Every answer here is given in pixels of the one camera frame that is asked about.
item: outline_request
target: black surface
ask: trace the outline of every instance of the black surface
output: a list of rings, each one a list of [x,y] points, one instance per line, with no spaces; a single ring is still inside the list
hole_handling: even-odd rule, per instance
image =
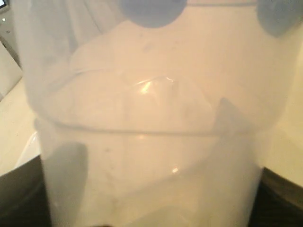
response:
[[[249,227],[303,227],[303,188],[265,169]],[[0,218],[0,227],[51,227],[45,187]]]

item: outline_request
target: frosted plastic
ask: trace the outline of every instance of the frosted plastic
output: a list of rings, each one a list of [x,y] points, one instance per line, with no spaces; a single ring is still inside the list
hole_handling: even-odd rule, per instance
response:
[[[272,2],[14,1],[54,226],[247,225],[301,43]]]

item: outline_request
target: translucent plastic container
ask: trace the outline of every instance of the translucent plastic container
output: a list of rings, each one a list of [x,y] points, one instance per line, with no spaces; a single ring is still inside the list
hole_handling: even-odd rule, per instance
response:
[[[12,2],[54,226],[247,225],[300,1]]]

